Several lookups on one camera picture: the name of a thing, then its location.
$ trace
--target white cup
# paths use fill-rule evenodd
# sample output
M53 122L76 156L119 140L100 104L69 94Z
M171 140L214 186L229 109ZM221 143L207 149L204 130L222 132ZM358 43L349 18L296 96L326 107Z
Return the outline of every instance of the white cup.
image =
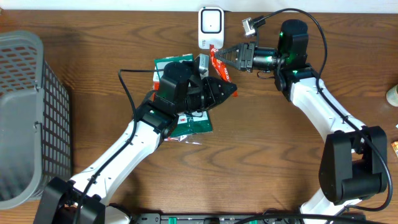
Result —
M398 106L398 85L392 87L386 94L387 101L392 106Z

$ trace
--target wooden tabletop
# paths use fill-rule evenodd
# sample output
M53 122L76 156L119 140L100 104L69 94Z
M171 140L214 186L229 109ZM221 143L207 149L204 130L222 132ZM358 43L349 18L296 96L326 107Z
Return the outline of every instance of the wooden tabletop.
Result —
M260 13L225 14L225 47L249 42L242 19ZM336 99L368 126L398 140L398 108L386 91L398 84L398 15L314 14L328 41L323 80ZM260 46L276 47L286 19L308 23L308 62L323 60L317 28L301 14L281 14L260 29ZM120 68L152 69L154 59L198 48L196 12L3 11L0 32L29 30L44 43L45 58L72 89L75 172L94 162L123 133L131 107L117 77ZM213 132L165 142L144 159L112 201L128 209L164 213L261 213L293 210L319 188L323 141L307 117L287 102L273 81L229 68L239 97L210 111ZM210 75L216 75L214 69ZM152 74L124 76L134 101L151 89ZM387 149L394 183L398 158ZM380 206L386 194L362 202ZM0 223L32 223L38 202L0 212ZM370 220L397 223L398 194Z

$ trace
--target gray bin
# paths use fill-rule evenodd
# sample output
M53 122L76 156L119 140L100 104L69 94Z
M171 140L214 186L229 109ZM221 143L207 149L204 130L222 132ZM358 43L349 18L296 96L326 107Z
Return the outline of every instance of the gray bin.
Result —
M70 101L36 35L0 34L0 209L72 174Z

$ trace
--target green connector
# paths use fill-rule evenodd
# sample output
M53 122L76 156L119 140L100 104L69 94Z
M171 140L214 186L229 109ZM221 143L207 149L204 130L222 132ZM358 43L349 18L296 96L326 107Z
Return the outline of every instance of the green connector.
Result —
M169 218L169 224L177 224L177 218Z

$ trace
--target red packet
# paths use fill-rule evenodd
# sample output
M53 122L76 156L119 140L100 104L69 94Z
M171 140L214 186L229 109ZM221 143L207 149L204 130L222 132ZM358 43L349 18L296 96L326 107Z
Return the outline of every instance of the red packet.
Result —
M231 78L228 75L228 71L226 69L226 66L225 66L224 62L222 62L220 60L217 60L214 57L214 55L215 55L215 53L217 51L218 51L218 49L214 48L213 44L210 44L210 60L211 60L211 63L213 64L213 66L216 69L216 71L217 71L218 75L220 76L220 78L223 79L226 82L230 82L231 83L232 81L231 81ZM237 97L238 96L238 92L235 91L233 93L233 96Z

